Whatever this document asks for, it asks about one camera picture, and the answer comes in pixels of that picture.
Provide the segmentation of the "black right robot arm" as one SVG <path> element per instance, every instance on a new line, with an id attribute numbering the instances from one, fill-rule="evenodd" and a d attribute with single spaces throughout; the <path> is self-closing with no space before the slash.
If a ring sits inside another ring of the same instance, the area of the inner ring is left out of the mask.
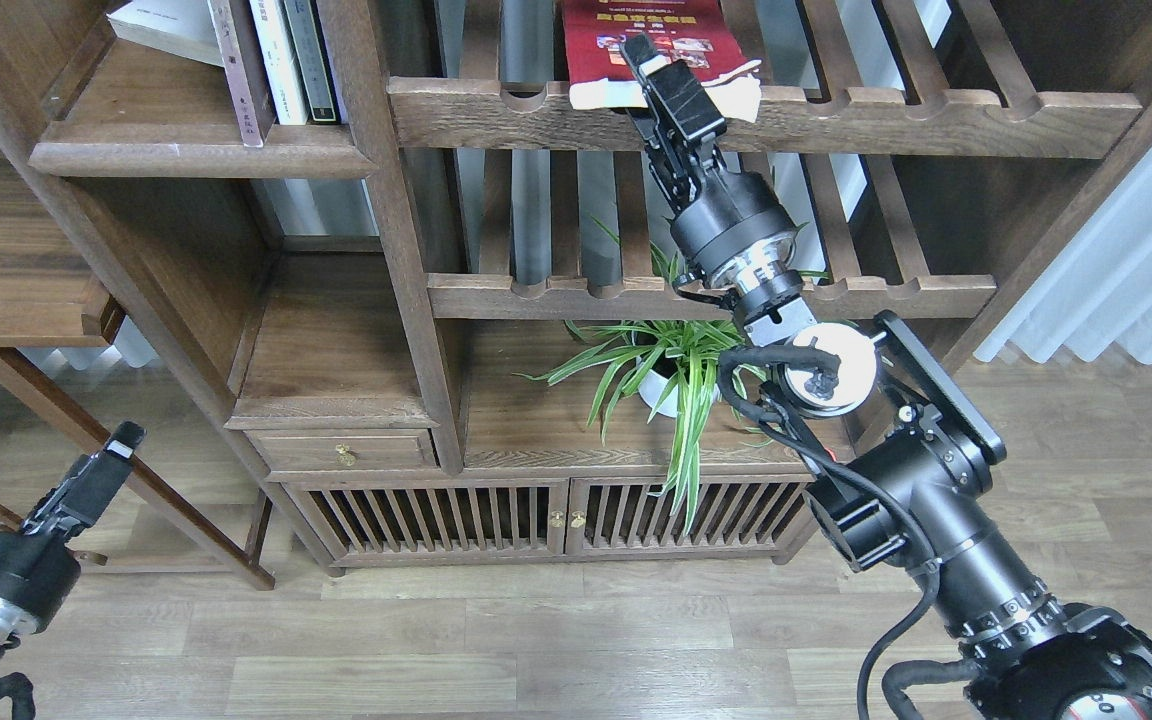
<path id="1" fill-rule="evenodd" d="M 983 719 L 1152 719 L 1152 639 L 1117 611 L 1060 602 L 1021 561 L 978 498 L 1005 441 L 897 314 L 876 333 L 818 323 L 788 265 L 796 229 L 753 172 L 732 172 L 717 147 L 726 120 L 689 65 L 652 37 L 620 46 L 639 83 L 631 109 L 652 174 L 675 211 L 685 259 L 675 286 L 732 311 L 745 341 L 719 356 L 723 400 L 814 475 L 809 506 L 855 571 L 900 566 L 922 598 L 863 665 L 859 717 L 879 653 L 929 609 L 960 660 L 893 664 L 884 698 L 900 719 L 919 711 L 914 685 L 963 683 Z"/>

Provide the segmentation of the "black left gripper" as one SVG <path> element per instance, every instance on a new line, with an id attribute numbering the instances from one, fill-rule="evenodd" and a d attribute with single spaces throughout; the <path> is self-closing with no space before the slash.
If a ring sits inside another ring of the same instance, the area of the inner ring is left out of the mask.
<path id="1" fill-rule="evenodd" d="M 108 509 L 145 435 L 141 425 L 123 420 L 100 450 L 74 462 L 17 532 L 0 532 L 0 639 L 44 632 L 55 617 L 81 574 L 67 541 Z"/>

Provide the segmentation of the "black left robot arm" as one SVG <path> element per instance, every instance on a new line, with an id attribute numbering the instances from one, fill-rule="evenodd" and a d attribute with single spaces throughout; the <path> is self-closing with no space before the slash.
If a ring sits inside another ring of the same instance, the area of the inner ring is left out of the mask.
<path id="1" fill-rule="evenodd" d="M 123 420 L 94 454 L 81 456 L 17 530 L 0 530 L 0 660 L 23 635 L 44 632 L 81 575 L 67 541 L 91 528 L 132 473 L 145 429 Z M 14 719 L 35 717 L 33 685 L 22 673 L 0 679 Z"/>

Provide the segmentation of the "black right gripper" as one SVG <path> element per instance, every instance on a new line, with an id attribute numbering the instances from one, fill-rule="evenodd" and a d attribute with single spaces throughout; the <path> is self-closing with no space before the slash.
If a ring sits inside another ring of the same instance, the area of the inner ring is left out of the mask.
<path id="1" fill-rule="evenodd" d="M 788 266 L 799 227 L 760 174 L 727 167 L 717 137 L 726 119 L 685 61 L 668 61 L 649 35 L 621 45 L 646 108 L 628 109 L 657 183 L 675 219 L 670 234 L 684 255 L 681 290 L 700 282 L 732 296 L 796 296 L 803 279 Z"/>

